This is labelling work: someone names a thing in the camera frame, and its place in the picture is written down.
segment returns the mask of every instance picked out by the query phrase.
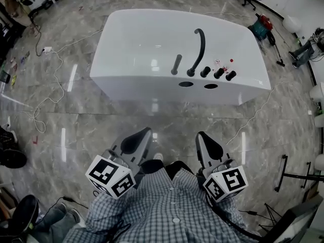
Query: checkered shirt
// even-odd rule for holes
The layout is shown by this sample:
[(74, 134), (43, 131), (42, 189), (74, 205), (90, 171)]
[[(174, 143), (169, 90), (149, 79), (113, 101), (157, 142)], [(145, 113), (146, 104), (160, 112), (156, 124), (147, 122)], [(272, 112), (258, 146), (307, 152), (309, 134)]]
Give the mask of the checkered shirt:
[[(255, 242), (219, 218), (205, 197), (193, 174), (181, 169), (171, 181), (163, 168), (118, 200), (101, 193), (90, 206), (86, 227), (70, 230), (64, 242), (105, 242), (106, 231), (120, 220), (131, 227), (116, 242)], [(233, 199), (218, 206), (246, 229)]]

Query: white bathtub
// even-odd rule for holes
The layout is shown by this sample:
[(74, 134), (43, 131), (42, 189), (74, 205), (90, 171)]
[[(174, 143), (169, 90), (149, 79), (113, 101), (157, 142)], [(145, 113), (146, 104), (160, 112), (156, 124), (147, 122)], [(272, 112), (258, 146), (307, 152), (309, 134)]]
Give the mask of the white bathtub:
[[(205, 54), (189, 77), (187, 70), (200, 51)], [(177, 55), (177, 75), (172, 75)], [(214, 72), (229, 66), (231, 81)], [(206, 67), (207, 77), (200, 76)], [(169, 10), (121, 10), (112, 13), (102, 32), (90, 77), (113, 100), (166, 100), (240, 105), (271, 89), (267, 70), (253, 34), (245, 27), (210, 16)], [(179, 83), (191, 82), (190, 87)], [(206, 89), (206, 85), (217, 85)]]

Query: yellow object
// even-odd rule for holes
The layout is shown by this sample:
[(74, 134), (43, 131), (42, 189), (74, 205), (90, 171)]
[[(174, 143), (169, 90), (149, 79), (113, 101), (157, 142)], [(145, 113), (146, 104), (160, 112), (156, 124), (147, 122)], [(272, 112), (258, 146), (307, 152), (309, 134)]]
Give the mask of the yellow object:
[(16, 78), (17, 78), (16, 75), (14, 75), (14, 76), (12, 77), (12, 80), (11, 80), (11, 85), (12, 85), (12, 86), (15, 84), (15, 82), (16, 82)]

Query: vacuum cleaner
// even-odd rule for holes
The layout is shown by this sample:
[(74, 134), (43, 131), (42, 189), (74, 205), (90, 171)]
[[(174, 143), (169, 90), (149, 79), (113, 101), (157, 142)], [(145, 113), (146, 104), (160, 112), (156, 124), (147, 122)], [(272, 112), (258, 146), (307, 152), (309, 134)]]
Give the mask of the vacuum cleaner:
[(285, 66), (284, 61), (282, 60), (282, 57), (280, 55), (280, 52), (278, 50), (278, 47), (275, 43), (275, 38), (271, 32), (271, 30), (273, 29), (273, 25), (270, 22), (270, 19), (267, 18), (265, 15), (259, 15), (256, 14), (256, 16), (258, 17), (258, 20), (251, 26), (249, 26), (249, 30), (254, 34), (254, 36), (259, 40), (262, 41), (266, 38), (268, 38), (270, 44), (272, 46), (276, 47), (276, 50), (278, 52), (278, 56), (280, 61), (277, 61), (277, 64), (279, 64), (280, 66)]

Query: gray marble floor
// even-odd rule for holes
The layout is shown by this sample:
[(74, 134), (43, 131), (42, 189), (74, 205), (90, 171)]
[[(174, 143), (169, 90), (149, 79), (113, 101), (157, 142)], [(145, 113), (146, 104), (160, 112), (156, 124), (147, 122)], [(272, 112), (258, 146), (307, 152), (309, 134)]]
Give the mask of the gray marble floor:
[[(256, 16), (250, 6), (242, 7), (241, 3), (241, 0), (61, 0), (35, 17), (42, 27), (38, 51), (44, 46), (58, 50), (100, 30), (109, 14), (120, 9), (244, 14), (247, 17), (211, 16), (247, 27), (256, 21)], [(313, 161), (319, 154), (320, 135), (319, 129), (314, 127), (313, 117), (307, 114), (307, 110), (316, 111), (308, 96), (312, 87), (309, 70), (307, 67), (294, 69), (287, 54), (289, 47), (298, 47), (294, 37), (270, 11), (257, 6), (257, 12), (270, 17), (286, 40), (284, 43), (274, 30), (285, 68), (275, 63), (276, 54), (268, 41), (260, 45), (271, 86), (279, 82), (294, 85), (279, 85), (269, 103), (228, 146), (239, 163), (242, 158), (246, 159), (244, 169), (250, 186), (236, 197), (239, 208), (265, 213), (264, 203), (267, 202), (284, 212), (300, 203), (305, 190), (300, 189), (302, 181), (285, 178), (280, 192), (274, 192), (282, 165), (281, 155), (290, 157), (288, 171), (305, 173), (306, 162)], [(19, 60), (30, 51), (24, 64), (19, 64), (15, 85), (1, 86), (0, 96), (0, 124), (11, 118), (28, 163), (18, 170), (0, 167), (0, 175), (5, 182), (14, 182), (20, 198), (30, 193), (38, 197), (42, 208), (48, 208), (63, 195), (89, 205), (94, 198), (94, 188), (84, 173), (95, 155), (109, 148), (121, 132), (151, 127), (157, 136), (151, 154), (162, 152), (167, 163), (183, 160), (197, 171), (199, 164), (194, 143), (197, 132), (206, 131), (227, 142), (267, 100), (268, 93), (241, 106), (161, 102), (158, 111), (152, 109), (149, 102), (112, 101), (89, 77), (99, 39), (100, 33), (60, 52), (64, 64), (57, 77), (65, 96), (57, 104), (46, 101), (40, 107), (37, 119), (47, 125), (44, 134), (39, 133), (33, 120), (20, 111), (32, 114), (46, 97), (60, 98), (62, 91), (53, 76), (60, 61), (55, 54), (37, 57), (37, 39), (28, 31), (8, 54), (8, 59), (16, 57)], [(75, 64), (76, 75), (70, 81)], [(252, 228), (261, 221), (255, 217), (246, 219)]]

